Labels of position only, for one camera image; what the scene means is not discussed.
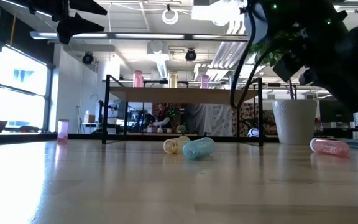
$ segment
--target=wooden floor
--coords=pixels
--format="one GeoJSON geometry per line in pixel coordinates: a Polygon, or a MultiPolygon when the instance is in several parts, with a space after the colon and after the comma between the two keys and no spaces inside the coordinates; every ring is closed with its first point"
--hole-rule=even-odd
{"type": "Polygon", "coordinates": [[[0,146],[0,223],[356,223],[358,150],[219,143],[188,161],[161,142],[0,146]]]}

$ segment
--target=potted plant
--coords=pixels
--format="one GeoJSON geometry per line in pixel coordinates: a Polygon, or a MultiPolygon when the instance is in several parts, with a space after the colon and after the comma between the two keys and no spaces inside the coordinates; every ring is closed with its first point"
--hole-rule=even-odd
{"type": "MultiPolygon", "coordinates": [[[[278,36],[284,36],[287,39],[294,37],[288,34],[279,34],[278,36]]],[[[256,54],[255,60],[258,60],[266,50],[268,50],[266,44],[259,44],[253,45],[250,52],[256,54]]],[[[273,67],[287,52],[285,49],[271,52],[262,63],[273,67]]],[[[313,138],[317,102],[305,99],[295,100],[290,79],[288,84],[291,99],[273,102],[278,138],[283,144],[309,144],[313,138]]]]}

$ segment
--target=pink cylinder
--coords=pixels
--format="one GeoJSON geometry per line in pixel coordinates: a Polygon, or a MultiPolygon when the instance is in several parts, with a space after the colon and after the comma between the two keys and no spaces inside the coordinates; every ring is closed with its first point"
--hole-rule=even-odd
{"type": "Polygon", "coordinates": [[[134,72],[134,87],[142,88],[143,87],[143,72],[136,70],[134,72]]]}
{"type": "Polygon", "coordinates": [[[59,119],[57,123],[57,144],[67,144],[68,119],[59,119]]]}
{"type": "Polygon", "coordinates": [[[349,157],[350,147],[346,142],[314,138],[310,141],[310,149],[314,152],[349,157]]]}
{"type": "Polygon", "coordinates": [[[208,88],[209,86],[209,76],[202,75],[201,76],[201,88],[208,88]]]}

